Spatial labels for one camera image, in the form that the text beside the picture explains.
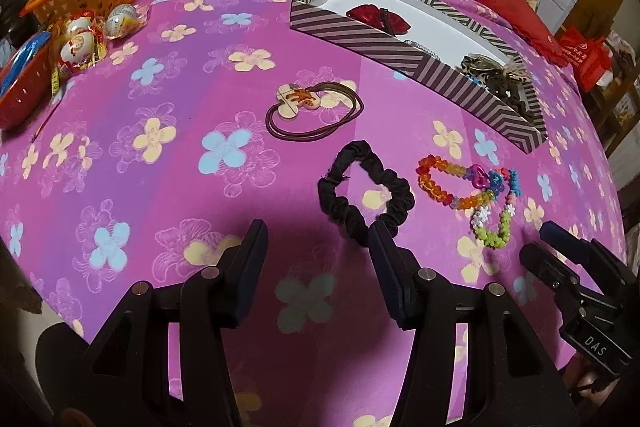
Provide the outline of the black fabric scrunchie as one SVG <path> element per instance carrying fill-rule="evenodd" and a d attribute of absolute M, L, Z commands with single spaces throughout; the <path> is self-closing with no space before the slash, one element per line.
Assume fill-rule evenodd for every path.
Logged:
<path fill-rule="evenodd" d="M 336 155 L 326 175 L 317 183 L 319 204 L 322 212 L 342 227 L 349 239 L 367 248 L 369 227 L 363 215 L 345 196 L 336 194 L 337 187 L 347 179 L 346 170 L 354 162 L 358 162 L 374 184 L 382 185 L 390 192 L 386 210 L 376 218 L 386 226 L 390 236 L 397 236 L 399 228 L 408 219 L 409 211 L 416 205 L 416 199 L 409 182 L 394 170 L 385 168 L 368 142 L 360 140 L 346 144 Z"/>

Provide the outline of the red paper bag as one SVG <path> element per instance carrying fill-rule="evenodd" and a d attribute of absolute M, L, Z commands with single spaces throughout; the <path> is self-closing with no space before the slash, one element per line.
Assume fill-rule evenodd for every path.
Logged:
<path fill-rule="evenodd" d="M 559 38 L 559 44 L 573 67 L 582 93 L 591 91 L 602 78 L 613 78 L 613 52 L 605 44 L 605 38 L 586 38 L 576 27 L 568 26 Z"/>

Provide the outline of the red velvet hair bow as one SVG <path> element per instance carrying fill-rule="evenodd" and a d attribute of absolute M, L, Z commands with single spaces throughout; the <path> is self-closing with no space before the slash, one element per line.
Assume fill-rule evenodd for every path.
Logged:
<path fill-rule="evenodd" d="M 391 36 L 403 36 L 411 25 L 400 15 L 374 4 L 362 4 L 346 12 L 346 16 Z"/>

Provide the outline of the striped black white tray box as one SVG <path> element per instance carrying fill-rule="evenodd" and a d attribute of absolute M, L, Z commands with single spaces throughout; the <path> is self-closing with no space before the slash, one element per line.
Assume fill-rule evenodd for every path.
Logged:
<path fill-rule="evenodd" d="M 374 4 L 400 15 L 407 35 L 391 36 L 346 16 L 360 4 Z M 488 27 L 440 0 L 293 0 L 290 27 L 382 64 L 443 96 L 528 154 L 548 138 L 529 71 L 521 54 Z M 500 65 L 513 60 L 529 80 L 525 96 L 531 124 L 458 71 L 466 54 L 482 54 Z"/>

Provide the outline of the leopard print hair bow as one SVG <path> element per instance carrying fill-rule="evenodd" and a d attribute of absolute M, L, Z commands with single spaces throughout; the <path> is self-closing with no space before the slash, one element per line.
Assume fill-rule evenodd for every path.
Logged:
<path fill-rule="evenodd" d="M 534 114 L 525 96 L 525 83 L 529 77 L 524 67 L 513 60 L 500 65 L 489 56 L 470 53 L 462 58 L 458 71 L 511 107 L 529 124 L 533 122 Z"/>

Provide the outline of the wrapped egg ornament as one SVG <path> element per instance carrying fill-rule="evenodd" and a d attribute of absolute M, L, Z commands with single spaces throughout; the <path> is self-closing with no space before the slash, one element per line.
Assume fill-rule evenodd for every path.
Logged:
<path fill-rule="evenodd" d="M 142 19 L 132 4 L 117 5 L 108 14 L 104 24 L 104 36 L 108 40 L 125 38 L 142 26 Z"/>

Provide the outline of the red plastic basket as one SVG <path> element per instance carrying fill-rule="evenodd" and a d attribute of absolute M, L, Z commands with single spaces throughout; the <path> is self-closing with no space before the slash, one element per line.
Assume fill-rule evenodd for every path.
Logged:
<path fill-rule="evenodd" d="M 31 36 L 1 71 L 0 128 L 20 127 L 51 93 L 50 31 Z"/>

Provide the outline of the lucky cat figurine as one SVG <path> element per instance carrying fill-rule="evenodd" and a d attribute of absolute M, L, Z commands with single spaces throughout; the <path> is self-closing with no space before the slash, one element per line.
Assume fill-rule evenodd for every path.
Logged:
<path fill-rule="evenodd" d="M 58 70 L 64 76 L 73 76 L 106 55 L 103 27 L 93 10 L 70 15 L 62 26 L 63 45 L 58 52 Z"/>

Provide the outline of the red cushion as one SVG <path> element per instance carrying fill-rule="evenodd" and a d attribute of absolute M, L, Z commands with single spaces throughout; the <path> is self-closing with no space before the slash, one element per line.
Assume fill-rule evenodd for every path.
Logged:
<path fill-rule="evenodd" d="M 559 43 L 527 0 L 475 0 L 506 20 L 514 32 L 549 63 L 566 67 L 568 61 Z"/>

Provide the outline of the pink floral bed sheet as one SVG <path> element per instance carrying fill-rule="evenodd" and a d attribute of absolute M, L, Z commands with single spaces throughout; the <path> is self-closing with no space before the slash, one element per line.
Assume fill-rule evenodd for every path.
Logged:
<path fill-rule="evenodd" d="M 422 191 L 397 240 L 451 282 L 500 282 L 566 363 L 551 293 L 518 251 L 552 220 L 622 255 L 608 162 L 569 69 L 486 6 L 442 1 L 522 54 L 549 132 L 536 152 L 399 72 L 292 30 L 292 0 L 142 0 L 145 28 L 73 78 L 54 114 L 2 142 L 3 242 L 91 339 L 134 282 L 181 282 L 262 219 L 269 251 L 250 316 L 224 336 L 242 420 L 386 426 L 412 336 L 388 316 L 368 254 L 321 211 L 318 180 L 354 140 L 408 180 L 430 154 L 512 168 L 522 196 L 508 246 L 485 248 L 469 211 Z"/>

